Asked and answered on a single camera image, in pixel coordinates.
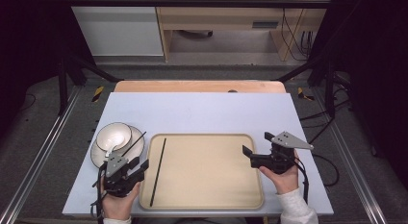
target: human hand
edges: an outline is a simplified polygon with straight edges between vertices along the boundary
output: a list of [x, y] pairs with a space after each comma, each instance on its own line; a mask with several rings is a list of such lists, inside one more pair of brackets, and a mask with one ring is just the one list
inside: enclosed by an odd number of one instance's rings
[[[296, 151], [294, 151], [294, 156], [298, 158]], [[299, 188], [298, 169], [296, 165], [292, 166], [283, 174], [276, 174], [264, 166], [259, 167], [259, 170], [273, 181], [278, 194], [288, 193]]]
[[105, 218], [116, 220], [127, 220], [130, 217], [133, 202], [139, 195], [140, 182], [136, 183], [132, 191], [126, 197], [115, 197], [111, 194], [106, 194], [102, 200], [102, 207]]

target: white table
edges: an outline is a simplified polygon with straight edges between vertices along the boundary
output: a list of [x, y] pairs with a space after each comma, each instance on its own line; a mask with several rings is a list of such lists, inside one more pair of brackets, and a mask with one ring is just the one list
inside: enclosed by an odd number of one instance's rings
[[[280, 134], [288, 131], [304, 139], [292, 98], [288, 93], [222, 93], [222, 92], [113, 92], [101, 116], [96, 134], [113, 122], [124, 122], [145, 134], [145, 146], [156, 134], [248, 134], [253, 138], [256, 153], [268, 154], [270, 142], [264, 132]], [[96, 200], [97, 168], [89, 150], [66, 201], [63, 214], [89, 215], [89, 204]], [[143, 151], [141, 158], [146, 158]], [[319, 215], [332, 214], [333, 209], [322, 184], [318, 169], [308, 150], [297, 150], [308, 178], [309, 205]], [[137, 199], [134, 216], [267, 216], [278, 215], [282, 209], [272, 182], [262, 175], [264, 204], [248, 211], [147, 211]], [[303, 176], [299, 175], [302, 187]]]

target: white sleeve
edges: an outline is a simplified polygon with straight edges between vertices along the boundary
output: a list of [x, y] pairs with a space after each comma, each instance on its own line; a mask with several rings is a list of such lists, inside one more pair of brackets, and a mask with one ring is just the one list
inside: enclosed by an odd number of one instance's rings
[[129, 219], [123, 221], [123, 220], [116, 220], [116, 219], [111, 219], [111, 218], [104, 218], [103, 219], [104, 224], [131, 224], [132, 220], [129, 217]]
[[283, 211], [282, 224], [317, 224], [318, 215], [315, 210], [308, 207], [300, 195], [300, 189], [277, 195]]

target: black wire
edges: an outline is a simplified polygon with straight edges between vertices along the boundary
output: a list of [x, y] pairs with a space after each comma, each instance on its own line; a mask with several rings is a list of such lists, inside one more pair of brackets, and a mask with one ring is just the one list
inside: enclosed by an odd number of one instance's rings
[[321, 130], [319, 131], [319, 133], [318, 133], [317, 135], [315, 135], [315, 137], [313, 137], [311, 141], [309, 141], [309, 144], [312, 144], [313, 141], [315, 141], [315, 140], [321, 135], [321, 133], [323, 133], [323, 132], [327, 129], [327, 127], [329, 127], [330, 123], [331, 123], [333, 120], [334, 120], [334, 117], [332, 117], [332, 118], [329, 120], [329, 122], [327, 122], [327, 124], [323, 127], [323, 129], [321, 129]]
[[297, 158], [297, 157], [294, 157], [296, 160], [298, 160], [301, 164], [302, 164], [302, 167], [304, 168], [304, 169], [306, 169], [306, 167], [305, 167], [305, 165], [303, 164], [303, 162], [300, 160], [300, 158]]
[[340, 180], [339, 168], [338, 168], [333, 162], [331, 162], [330, 160], [328, 160], [328, 159], [325, 158], [324, 156], [317, 155], [317, 154], [312, 154], [312, 156], [313, 156], [313, 157], [316, 157], [316, 158], [323, 159], [323, 160], [329, 162], [329, 163], [333, 166], [334, 170], [336, 171], [336, 179], [335, 179], [335, 181], [334, 181], [333, 183], [330, 183], [330, 184], [325, 184], [325, 183], [323, 183], [323, 185], [324, 185], [325, 187], [332, 187], [332, 186], [334, 186], [336, 183], [338, 183], [339, 180]]
[[[102, 215], [102, 211], [103, 211], [103, 207], [102, 207], [102, 200], [104, 199], [105, 195], [102, 195], [101, 193], [101, 178], [103, 175], [103, 171], [106, 168], [106, 163], [104, 162], [98, 169], [98, 175], [97, 175], [97, 179], [96, 179], [96, 190], [97, 190], [97, 198], [96, 201], [92, 204], [90, 204], [90, 215], [92, 217], [97, 218], [98, 220], [98, 224], [103, 224], [103, 215]], [[93, 213], [93, 207], [96, 207], [96, 216]]]
[[305, 202], [306, 202], [306, 204], [307, 204], [307, 202], [308, 202], [308, 196], [309, 196], [309, 178], [307, 177], [307, 174], [306, 174], [305, 165], [304, 165], [303, 162], [302, 162], [300, 159], [298, 159], [298, 158], [296, 158], [296, 159], [302, 164], [303, 167], [300, 166], [300, 164], [297, 163], [296, 161], [294, 161], [293, 159], [289, 158], [287, 155], [284, 155], [284, 154], [282, 154], [282, 153], [280, 153], [280, 152], [277, 152], [277, 151], [274, 151], [274, 153], [276, 153], [277, 155], [281, 156], [282, 158], [288, 160], [288, 161], [291, 162], [292, 164], [296, 165], [296, 167], [300, 170], [300, 172], [302, 172], [303, 177], [304, 177], [304, 181], [303, 181], [303, 185], [304, 185], [304, 188], [303, 188], [303, 199], [305, 200]]
[[[350, 101], [349, 99], [344, 100], [343, 102], [341, 102], [341, 103], [335, 105], [334, 107], [335, 107], [335, 108], [338, 108], [339, 106], [341, 106], [341, 105], [343, 105], [343, 104], [346, 104], [346, 103], [348, 103], [349, 101]], [[318, 112], [318, 113], [313, 114], [313, 115], [301, 117], [301, 118], [299, 118], [299, 120], [300, 120], [300, 121], [303, 121], [303, 120], [308, 120], [308, 119], [312, 119], [312, 118], [317, 118], [317, 117], [322, 116], [322, 115], [325, 114], [325, 113], [327, 113], [327, 111]]]
[[294, 56], [294, 54], [292, 53], [291, 47], [289, 46], [288, 42], [286, 42], [285, 36], [283, 35], [283, 24], [284, 24], [284, 21], [286, 21], [285, 8], [282, 9], [282, 24], [281, 24], [281, 36], [282, 36], [282, 39], [283, 39], [283, 41], [285, 42], [286, 46], [288, 47], [289, 53], [291, 54], [291, 56], [292, 56], [293, 59], [295, 59], [296, 61], [307, 61], [307, 60], [297, 59], [297, 58]]
[[[288, 27], [289, 32], [291, 33], [293, 42], [296, 45], [297, 50], [299, 50], [299, 52], [302, 54], [302, 56], [306, 58], [306, 56], [302, 53], [301, 49], [299, 48], [299, 45], [297, 44], [296, 38], [294, 37], [294, 32], [292, 32], [291, 26], [289, 25], [288, 20], [286, 19], [285, 8], [282, 8], [282, 11], [283, 11], [283, 20], [285, 21], [286, 27]], [[299, 24], [299, 20], [300, 20], [300, 17], [297, 19], [296, 26]]]
[[308, 128], [317, 128], [317, 127], [321, 127], [321, 126], [325, 126], [327, 124], [327, 122], [323, 123], [323, 124], [319, 124], [319, 125], [313, 125], [313, 126], [302, 126], [303, 129], [308, 129]]
[[313, 31], [309, 32], [309, 53], [308, 53], [308, 58], [310, 54], [312, 53], [312, 45], [313, 45]]
[[310, 51], [311, 51], [311, 49], [312, 49], [312, 40], [311, 40], [311, 35], [312, 35], [312, 33], [313, 33], [313, 32], [307, 32], [306, 47], [303, 46], [303, 40], [304, 40], [304, 37], [305, 37], [305, 34], [306, 34], [305, 31], [303, 31], [302, 37], [301, 37], [301, 39], [300, 39], [301, 52], [306, 55], [306, 58], [309, 58], [309, 56], [310, 56]]

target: white bowl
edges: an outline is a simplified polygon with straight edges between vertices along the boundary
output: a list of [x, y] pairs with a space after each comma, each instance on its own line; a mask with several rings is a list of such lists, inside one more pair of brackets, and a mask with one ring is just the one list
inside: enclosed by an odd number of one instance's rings
[[111, 123], [102, 128], [97, 137], [96, 144], [104, 151], [113, 151], [128, 146], [132, 142], [131, 128], [120, 122]]
[[[126, 155], [125, 157], [127, 160], [131, 161], [135, 157], [140, 156], [141, 152], [143, 151], [144, 148], [144, 137], [142, 136], [142, 133], [140, 130], [133, 126], [129, 126], [132, 130], [132, 141], [129, 147], [126, 148], [121, 148], [120, 150], [114, 150], [115, 153], [117, 153], [119, 156], [122, 156], [125, 152]], [[93, 162], [93, 164], [96, 167], [100, 167], [104, 161], [106, 161], [106, 152], [103, 151], [101, 148], [98, 147], [96, 144], [96, 141], [93, 142], [92, 147], [90, 149], [90, 158]]]

